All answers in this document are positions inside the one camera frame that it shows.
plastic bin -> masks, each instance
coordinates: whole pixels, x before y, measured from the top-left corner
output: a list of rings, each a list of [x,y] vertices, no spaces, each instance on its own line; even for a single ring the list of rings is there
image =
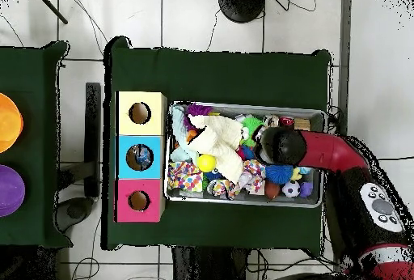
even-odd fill
[[[170,103],[168,111],[173,104],[182,104],[183,102]],[[263,106],[251,105],[231,105],[231,104],[213,104],[200,103],[200,105],[211,106],[215,112],[219,112],[224,117],[234,118],[240,114],[252,114],[255,117],[263,117],[265,115],[278,115],[279,117],[288,116],[293,118],[306,118],[310,120],[310,130],[318,132],[327,132],[327,114],[320,110],[300,109],[300,108],[270,108]],[[221,199],[215,197],[206,191],[203,193],[190,193],[181,189],[169,189],[167,185],[168,163],[170,162],[170,153],[174,150],[172,130],[168,130],[166,134],[166,160],[164,168],[164,194],[172,201],[186,202],[208,202],[217,204],[241,204],[254,206],[292,206],[302,208],[314,208],[322,201],[324,173],[318,169],[312,169],[309,174],[302,176],[301,180],[312,182],[314,189],[309,197],[286,197],[281,194],[271,201],[266,196],[251,195],[246,190],[237,196],[234,200]]]

green table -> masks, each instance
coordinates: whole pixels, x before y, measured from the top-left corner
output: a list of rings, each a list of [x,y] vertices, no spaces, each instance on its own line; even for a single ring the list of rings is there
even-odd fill
[[[53,223],[57,201],[57,63],[68,44],[42,49],[0,48],[0,92],[16,103],[23,131],[0,154],[0,164],[23,178],[26,194],[13,214],[0,218],[0,244],[67,247],[69,239]]]
[[[288,53],[194,53],[130,49],[124,37],[105,49],[102,245],[174,244],[307,248],[319,255],[321,206],[314,209],[168,202],[160,223],[114,223],[115,91],[161,91],[169,100],[326,111],[325,50]]]

green toy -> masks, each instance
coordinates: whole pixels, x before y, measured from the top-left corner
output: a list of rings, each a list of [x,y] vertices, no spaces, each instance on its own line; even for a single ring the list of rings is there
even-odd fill
[[[240,141],[240,144],[255,146],[256,142],[253,141],[251,136],[259,127],[264,125],[263,122],[260,119],[249,116],[242,120],[242,125],[242,140]]]

circular hole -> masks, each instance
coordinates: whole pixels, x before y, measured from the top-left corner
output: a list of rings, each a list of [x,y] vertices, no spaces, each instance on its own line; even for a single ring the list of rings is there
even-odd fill
[[[126,153],[126,163],[134,171],[145,171],[154,161],[152,150],[144,145],[131,146]]]
[[[144,191],[135,191],[128,197],[128,204],[133,210],[144,211],[150,204],[150,197]]]
[[[145,124],[151,118],[150,107],[145,103],[135,103],[129,108],[129,118],[135,124]]]

pink box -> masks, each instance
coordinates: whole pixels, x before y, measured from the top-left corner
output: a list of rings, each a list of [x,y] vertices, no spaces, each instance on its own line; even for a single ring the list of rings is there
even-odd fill
[[[118,197],[115,197],[116,222],[159,222],[165,206],[162,190],[161,179],[118,180]],[[129,205],[129,196],[135,191],[143,191],[150,199],[149,205],[143,211],[134,210]]]

